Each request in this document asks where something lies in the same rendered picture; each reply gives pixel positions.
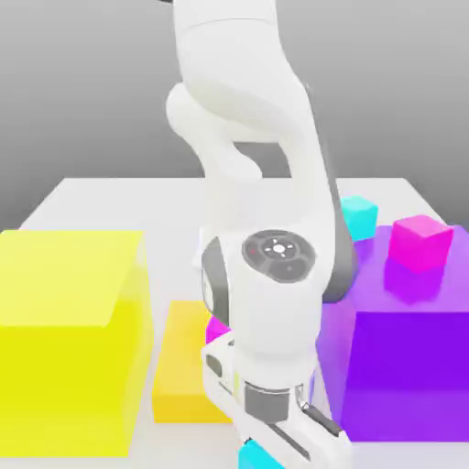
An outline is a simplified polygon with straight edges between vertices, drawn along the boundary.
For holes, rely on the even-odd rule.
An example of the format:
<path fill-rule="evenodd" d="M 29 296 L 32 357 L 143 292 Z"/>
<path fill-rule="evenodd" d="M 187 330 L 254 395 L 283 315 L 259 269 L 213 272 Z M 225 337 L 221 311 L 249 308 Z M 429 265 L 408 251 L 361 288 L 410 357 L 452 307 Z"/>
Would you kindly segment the large purple box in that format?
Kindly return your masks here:
<path fill-rule="evenodd" d="M 322 310 L 333 419 L 353 442 L 469 442 L 469 233 L 422 274 L 388 258 L 390 234 L 356 244 L 353 287 Z"/>

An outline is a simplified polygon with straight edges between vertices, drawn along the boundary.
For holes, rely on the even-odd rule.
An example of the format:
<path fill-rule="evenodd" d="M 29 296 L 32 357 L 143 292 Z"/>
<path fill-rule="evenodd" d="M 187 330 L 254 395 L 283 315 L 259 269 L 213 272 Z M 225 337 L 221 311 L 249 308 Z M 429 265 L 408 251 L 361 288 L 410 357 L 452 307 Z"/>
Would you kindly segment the large yellow box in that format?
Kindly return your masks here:
<path fill-rule="evenodd" d="M 153 337 L 141 232 L 0 233 L 0 458 L 127 456 Z"/>

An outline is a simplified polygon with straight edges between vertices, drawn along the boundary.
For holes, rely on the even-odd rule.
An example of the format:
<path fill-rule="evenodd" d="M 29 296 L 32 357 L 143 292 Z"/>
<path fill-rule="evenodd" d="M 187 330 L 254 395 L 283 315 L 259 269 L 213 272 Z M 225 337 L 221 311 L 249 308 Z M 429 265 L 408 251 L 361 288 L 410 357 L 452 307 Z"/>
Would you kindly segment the small magenta cube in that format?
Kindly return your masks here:
<path fill-rule="evenodd" d="M 393 223 L 388 257 L 414 273 L 446 265 L 454 229 L 428 215 L 414 215 Z"/>
<path fill-rule="evenodd" d="M 212 316 L 205 330 L 205 343 L 209 344 L 221 335 L 230 332 L 230 328 Z"/>

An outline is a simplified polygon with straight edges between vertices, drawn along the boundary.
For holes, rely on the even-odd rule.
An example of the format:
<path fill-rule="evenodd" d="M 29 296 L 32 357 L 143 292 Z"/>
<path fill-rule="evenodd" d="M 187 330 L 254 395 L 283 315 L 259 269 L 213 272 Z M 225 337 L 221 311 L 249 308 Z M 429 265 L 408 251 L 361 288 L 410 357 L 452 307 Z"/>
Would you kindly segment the small cyan cube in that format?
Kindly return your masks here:
<path fill-rule="evenodd" d="M 250 439 L 238 452 L 238 469 L 285 469 L 285 467 Z"/>
<path fill-rule="evenodd" d="M 354 242 L 370 239 L 376 232 L 378 207 L 361 196 L 341 199 L 345 223 Z"/>

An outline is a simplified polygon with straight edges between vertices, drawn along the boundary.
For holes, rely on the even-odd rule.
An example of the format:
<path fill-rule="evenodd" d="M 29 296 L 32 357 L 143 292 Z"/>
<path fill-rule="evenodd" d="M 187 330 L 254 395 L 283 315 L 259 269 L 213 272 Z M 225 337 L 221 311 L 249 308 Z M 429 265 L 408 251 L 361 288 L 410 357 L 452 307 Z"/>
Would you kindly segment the large orange box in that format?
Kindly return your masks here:
<path fill-rule="evenodd" d="M 152 390 L 156 423 L 231 422 L 203 389 L 201 351 L 210 319 L 200 300 L 174 300 L 169 305 Z"/>

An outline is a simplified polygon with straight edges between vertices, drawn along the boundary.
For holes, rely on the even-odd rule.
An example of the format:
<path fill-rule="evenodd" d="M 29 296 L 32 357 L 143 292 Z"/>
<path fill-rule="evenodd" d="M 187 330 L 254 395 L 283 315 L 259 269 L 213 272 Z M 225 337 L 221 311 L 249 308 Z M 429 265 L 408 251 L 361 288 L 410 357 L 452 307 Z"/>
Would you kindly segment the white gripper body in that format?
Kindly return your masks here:
<path fill-rule="evenodd" d="M 317 409 L 292 409 L 275 424 L 239 411 L 233 423 L 240 436 L 254 440 L 285 469 L 352 469 L 345 431 Z"/>

